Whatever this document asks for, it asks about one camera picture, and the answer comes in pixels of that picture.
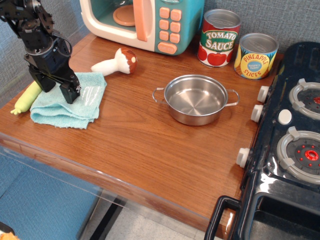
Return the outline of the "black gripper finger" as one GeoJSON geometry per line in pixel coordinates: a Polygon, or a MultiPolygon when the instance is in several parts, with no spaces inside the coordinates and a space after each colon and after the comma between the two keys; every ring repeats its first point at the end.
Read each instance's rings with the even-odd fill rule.
{"type": "Polygon", "coordinates": [[[65,82],[61,84],[59,88],[68,104],[72,104],[80,96],[80,85],[74,85],[69,82],[65,82]]]}
{"type": "Polygon", "coordinates": [[[29,73],[34,81],[39,85],[41,90],[45,93],[48,93],[56,86],[56,82],[54,80],[50,79],[33,66],[29,67],[29,73]]]}

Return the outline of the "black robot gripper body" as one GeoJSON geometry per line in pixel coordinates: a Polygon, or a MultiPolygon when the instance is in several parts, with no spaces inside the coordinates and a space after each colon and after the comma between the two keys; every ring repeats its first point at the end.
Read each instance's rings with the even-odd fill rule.
{"type": "Polygon", "coordinates": [[[46,48],[27,50],[24,59],[29,63],[29,67],[38,69],[55,83],[80,85],[69,66],[71,53],[72,46],[67,39],[54,37],[46,48]]]}

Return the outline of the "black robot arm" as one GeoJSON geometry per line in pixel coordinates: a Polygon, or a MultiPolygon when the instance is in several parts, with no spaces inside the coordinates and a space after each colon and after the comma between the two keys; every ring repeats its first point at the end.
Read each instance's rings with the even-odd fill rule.
{"type": "Polygon", "coordinates": [[[8,23],[24,43],[24,60],[29,73],[44,92],[56,84],[66,102],[72,104],[81,93],[81,85],[69,66],[71,43],[54,29],[52,15],[39,0],[2,0],[0,19],[8,23]]]}

